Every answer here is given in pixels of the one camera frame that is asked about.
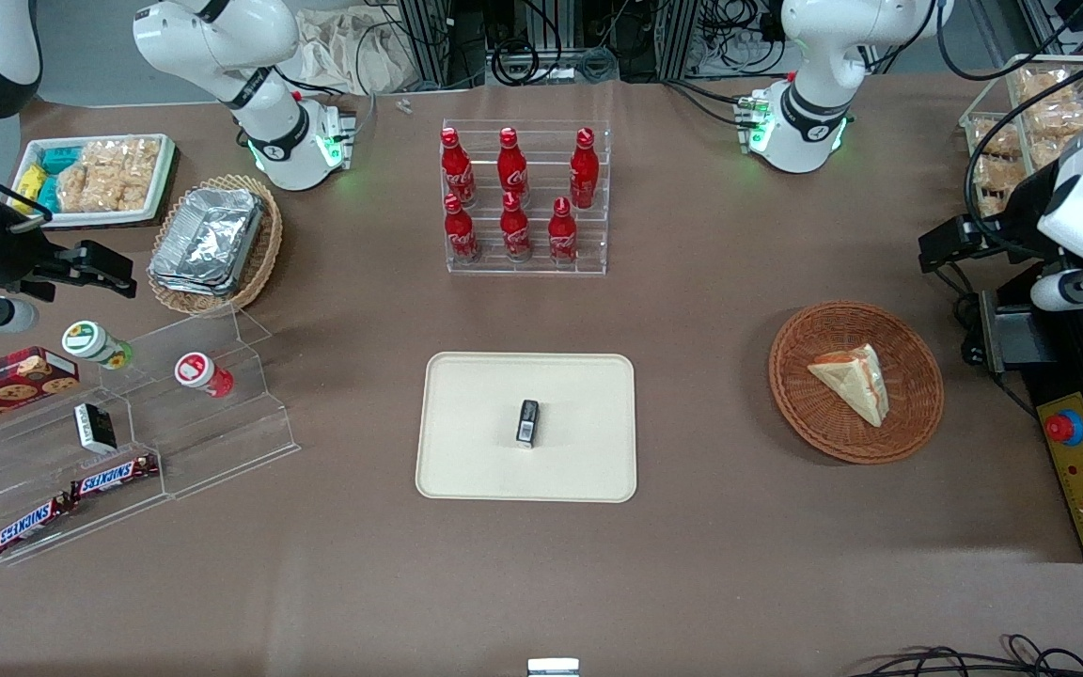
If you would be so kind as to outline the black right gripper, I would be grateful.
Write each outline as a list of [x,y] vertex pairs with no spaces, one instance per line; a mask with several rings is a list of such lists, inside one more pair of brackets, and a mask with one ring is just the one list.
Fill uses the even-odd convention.
[[61,248],[48,240],[44,214],[0,212],[0,289],[32,281],[32,297],[55,300],[56,286],[96,287],[133,299],[133,261],[106,245],[79,240]]

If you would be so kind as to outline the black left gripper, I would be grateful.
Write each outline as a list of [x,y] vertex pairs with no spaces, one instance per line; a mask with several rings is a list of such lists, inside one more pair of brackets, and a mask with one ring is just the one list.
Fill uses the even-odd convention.
[[1056,188],[1060,162],[1049,162],[1014,188],[1006,206],[992,214],[981,214],[983,235],[971,214],[955,214],[947,227],[932,227],[918,237],[918,266],[924,275],[940,266],[958,264],[975,257],[1007,253],[1009,257],[1061,257],[1060,245],[1039,231],[1039,222]]

